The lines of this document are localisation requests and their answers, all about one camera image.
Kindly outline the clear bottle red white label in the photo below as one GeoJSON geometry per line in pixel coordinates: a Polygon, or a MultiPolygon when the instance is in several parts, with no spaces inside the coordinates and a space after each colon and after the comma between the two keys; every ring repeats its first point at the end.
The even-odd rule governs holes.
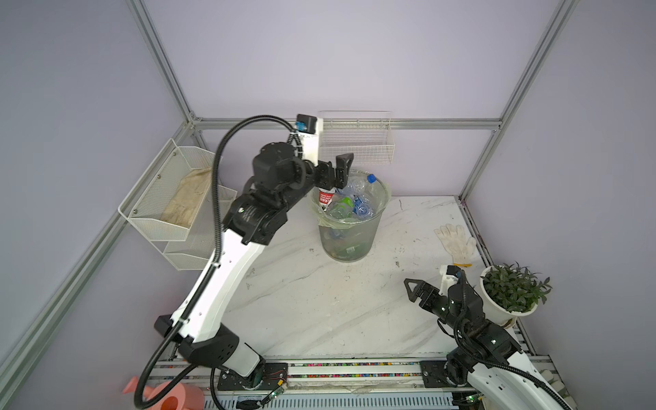
{"type": "Polygon", "coordinates": [[[327,210],[328,206],[333,200],[335,192],[336,192],[335,188],[330,190],[319,188],[319,195],[318,195],[319,206],[321,206],[323,210],[327,210]]]}

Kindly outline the small bottle blue Pepsi label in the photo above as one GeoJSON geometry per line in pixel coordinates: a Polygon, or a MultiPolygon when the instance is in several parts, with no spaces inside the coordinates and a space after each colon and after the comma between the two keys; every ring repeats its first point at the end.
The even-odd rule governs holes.
{"type": "Polygon", "coordinates": [[[366,183],[365,183],[365,191],[364,191],[367,195],[371,195],[371,196],[374,195],[377,181],[378,180],[374,174],[367,174],[367,176],[365,177],[366,183]]]}

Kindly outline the clear bottle green label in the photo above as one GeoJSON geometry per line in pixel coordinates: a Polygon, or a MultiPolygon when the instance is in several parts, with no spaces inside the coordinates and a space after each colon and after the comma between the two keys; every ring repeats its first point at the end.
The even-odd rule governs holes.
{"type": "Polygon", "coordinates": [[[332,201],[326,214],[334,220],[348,220],[354,215],[354,200],[350,196],[340,196],[332,201]]]}

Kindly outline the clear bottle blue label white cap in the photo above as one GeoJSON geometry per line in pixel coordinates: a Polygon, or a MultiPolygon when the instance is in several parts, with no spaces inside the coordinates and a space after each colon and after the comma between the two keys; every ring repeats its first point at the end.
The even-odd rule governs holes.
{"type": "Polygon", "coordinates": [[[367,184],[367,176],[355,174],[348,177],[348,184],[343,188],[342,193],[349,197],[362,196],[367,189],[367,184]]]}

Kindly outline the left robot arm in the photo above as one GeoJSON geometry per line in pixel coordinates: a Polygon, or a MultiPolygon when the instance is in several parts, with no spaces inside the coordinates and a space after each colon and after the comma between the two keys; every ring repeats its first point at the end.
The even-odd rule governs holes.
{"type": "Polygon", "coordinates": [[[246,383],[258,386],[265,359],[223,325],[232,296],[251,265],[287,222],[288,212],[313,189],[332,191],[348,184],[354,154],[339,155],[335,162],[319,159],[321,118],[299,114],[294,123],[278,116],[260,114],[240,121],[222,138],[211,168],[212,229],[215,248],[189,295],[177,310],[159,317],[155,329],[161,344],[145,365],[133,392],[137,409],[151,408],[164,399],[191,371],[206,367],[227,370],[246,383]],[[220,160],[227,143],[247,126],[276,123],[290,133],[287,141],[261,148],[253,160],[253,176],[227,213],[220,211],[220,160]],[[146,384],[170,343],[177,343],[188,366],[152,398],[146,384]]]}

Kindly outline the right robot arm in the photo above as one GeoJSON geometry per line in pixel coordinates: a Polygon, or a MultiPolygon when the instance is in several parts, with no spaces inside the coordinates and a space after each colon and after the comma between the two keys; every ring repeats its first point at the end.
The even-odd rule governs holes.
{"type": "Polygon", "coordinates": [[[459,272],[446,278],[454,280],[446,290],[411,278],[404,285],[410,302],[418,302],[453,331],[456,348],[447,355],[447,381],[469,384],[501,409],[570,409],[519,342],[486,318],[483,299],[466,275],[459,272]]]}

